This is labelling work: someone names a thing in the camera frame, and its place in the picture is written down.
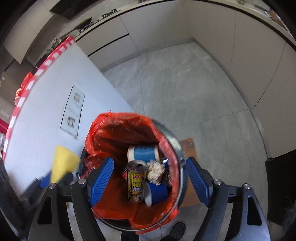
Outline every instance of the black shoe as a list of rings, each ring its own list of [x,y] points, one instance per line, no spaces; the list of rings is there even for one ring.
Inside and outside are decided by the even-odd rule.
[[[183,235],[185,234],[185,230],[186,230],[186,225],[183,222],[177,222],[174,224],[174,226],[172,227],[169,236],[180,240]]]

